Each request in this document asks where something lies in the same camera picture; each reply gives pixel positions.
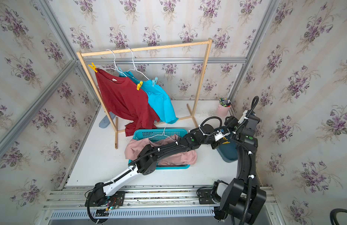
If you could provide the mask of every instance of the floral wallpaper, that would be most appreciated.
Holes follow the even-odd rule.
[[[238,57],[246,56],[269,0],[72,0],[49,3],[77,51],[190,43],[212,38],[211,56]],[[290,11],[290,6],[291,3],[282,10]],[[135,52],[135,56],[203,57],[205,48]]]
[[[96,66],[100,68],[114,67],[111,64]],[[123,71],[133,68],[133,65],[129,64],[117,66]],[[148,78],[155,79],[157,77],[157,84],[166,91],[172,100],[195,99],[202,64],[136,64],[136,66],[137,70],[143,72]],[[212,100],[227,97],[241,66],[242,64],[237,63],[207,64],[199,99]],[[106,71],[118,76],[118,73],[112,69]],[[90,72],[96,79],[94,71],[90,69]],[[135,71],[131,72],[137,79],[147,80],[142,74]]]
[[[347,1],[279,3],[233,101],[237,115],[255,95],[261,182],[286,224],[329,225],[332,209],[347,209]]]
[[[68,62],[34,0],[0,0],[0,138]]]
[[[0,159],[0,223],[34,224],[50,190],[61,188],[97,105],[72,71]],[[0,103],[0,125],[9,122]]]

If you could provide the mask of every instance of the pen holder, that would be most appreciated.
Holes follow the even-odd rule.
[[[229,112],[231,106],[224,107],[220,103],[217,106],[216,113],[220,117],[225,117],[227,116],[227,113]]]

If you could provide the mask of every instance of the yellow clothespin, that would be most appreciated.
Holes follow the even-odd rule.
[[[142,81],[140,81],[140,83],[138,83],[138,84],[137,84],[137,90],[139,90],[139,89],[140,89],[140,87],[142,86],[142,84],[143,84],[143,82],[142,82]]]
[[[228,139],[225,138],[225,137],[223,137],[223,139],[226,140],[226,141],[228,140]],[[230,143],[230,142],[224,142],[224,143],[222,143],[222,144],[228,144],[228,143]]]
[[[88,64],[89,67],[91,67],[96,73],[97,73],[97,70],[96,70],[96,66],[95,64],[92,63],[92,65]]]

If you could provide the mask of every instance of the white wire hanger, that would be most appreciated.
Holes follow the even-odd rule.
[[[102,69],[103,69],[103,70],[113,69],[113,70],[118,71],[119,73],[122,73],[123,75],[125,75],[125,77],[127,77],[126,74],[124,74],[123,72],[121,72],[121,71],[117,68],[117,65],[116,65],[116,56],[115,56],[115,54],[113,53],[113,51],[110,50],[110,49],[106,49],[106,51],[112,52],[113,56],[115,57],[115,58],[113,59],[113,63],[115,64],[115,68],[107,67],[107,68],[102,68]]]
[[[137,67],[136,67],[136,65],[135,65],[135,61],[133,60],[133,52],[132,52],[132,50],[129,48],[129,47],[126,47],[126,49],[129,49],[130,51],[131,51],[131,53],[132,53],[132,63],[133,63],[133,67],[134,67],[134,69],[129,69],[128,71],[130,71],[130,70],[133,70],[133,71],[137,71],[137,72],[139,72],[140,74],[142,74],[147,80],[150,80],[148,77],[146,77],[146,75],[144,75],[141,71],[138,71],[137,70]]]
[[[165,134],[165,129],[166,129],[166,128],[163,129],[162,134],[156,134],[156,135],[154,135],[154,136],[152,136],[152,137],[156,137],[156,136],[166,136],[166,137],[169,137],[171,140],[173,140],[172,137],[167,136],[167,135]]]

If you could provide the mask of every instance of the red t-shirt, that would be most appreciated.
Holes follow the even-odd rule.
[[[97,83],[107,110],[133,120],[126,125],[126,136],[132,136],[138,129],[156,128],[153,123],[160,118],[149,105],[146,92],[137,90],[137,85],[128,77],[116,77],[101,69],[97,71]]]

